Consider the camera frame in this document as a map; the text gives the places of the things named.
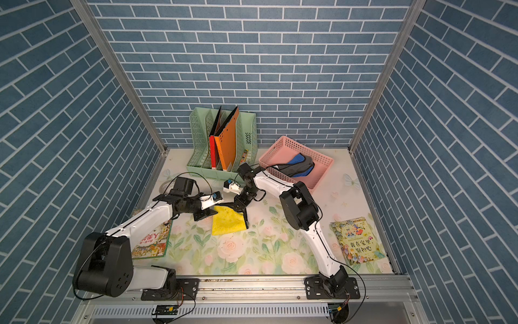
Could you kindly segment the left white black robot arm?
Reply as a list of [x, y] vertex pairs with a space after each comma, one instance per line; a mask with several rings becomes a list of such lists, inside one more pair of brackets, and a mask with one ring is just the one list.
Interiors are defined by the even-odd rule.
[[137, 290], [158, 299], [179, 294], [174, 269], [135, 266], [132, 251], [159, 225], [183, 213], [193, 215], [196, 220], [215, 215], [213, 206], [223, 202], [223, 197], [219, 191], [193, 194], [196, 181], [182, 175], [170, 185], [170, 190], [153, 198], [151, 206], [128, 221], [85, 237], [71, 284], [74, 293], [90, 292], [94, 299], [118, 297]]

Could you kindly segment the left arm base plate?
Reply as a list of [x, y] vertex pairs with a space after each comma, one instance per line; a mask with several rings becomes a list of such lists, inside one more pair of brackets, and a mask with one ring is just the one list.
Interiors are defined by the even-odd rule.
[[200, 280], [197, 278], [180, 278], [166, 281], [162, 288], [145, 289], [142, 301], [192, 301], [196, 299]]

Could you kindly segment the yellow dishcloth black trim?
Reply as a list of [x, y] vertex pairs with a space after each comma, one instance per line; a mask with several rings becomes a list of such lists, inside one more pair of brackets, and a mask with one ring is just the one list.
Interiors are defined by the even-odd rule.
[[242, 213], [224, 206], [215, 206], [214, 210], [217, 214], [213, 216], [213, 236], [222, 236], [247, 229], [245, 217]]

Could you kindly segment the blue grey dishcloth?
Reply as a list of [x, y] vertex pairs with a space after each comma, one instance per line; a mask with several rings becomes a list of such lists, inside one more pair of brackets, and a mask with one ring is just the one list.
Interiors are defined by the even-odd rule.
[[299, 153], [288, 163], [278, 163], [266, 169], [277, 170], [290, 178], [300, 178], [308, 176], [314, 167], [315, 163], [311, 157]]

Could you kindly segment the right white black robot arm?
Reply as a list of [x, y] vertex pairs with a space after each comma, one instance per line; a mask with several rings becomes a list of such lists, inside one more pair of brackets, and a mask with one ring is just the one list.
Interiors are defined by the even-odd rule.
[[234, 197], [233, 206], [237, 211], [245, 211], [256, 199], [259, 192], [277, 197], [283, 208], [288, 224], [302, 232], [318, 265], [322, 289], [331, 298], [340, 298], [346, 294], [349, 279], [346, 268], [334, 260], [330, 246], [324, 238], [318, 213], [320, 207], [313, 199], [303, 182], [290, 183], [270, 174], [263, 167], [252, 168], [247, 163], [237, 169], [244, 181], [239, 194]]

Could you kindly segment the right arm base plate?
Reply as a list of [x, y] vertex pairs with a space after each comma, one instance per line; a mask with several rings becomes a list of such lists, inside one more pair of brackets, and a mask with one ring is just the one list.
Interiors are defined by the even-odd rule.
[[360, 299], [360, 289], [356, 278], [347, 278], [339, 282], [338, 287], [333, 281], [319, 275], [310, 276], [304, 279], [306, 298], [309, 300], [320, 299]]

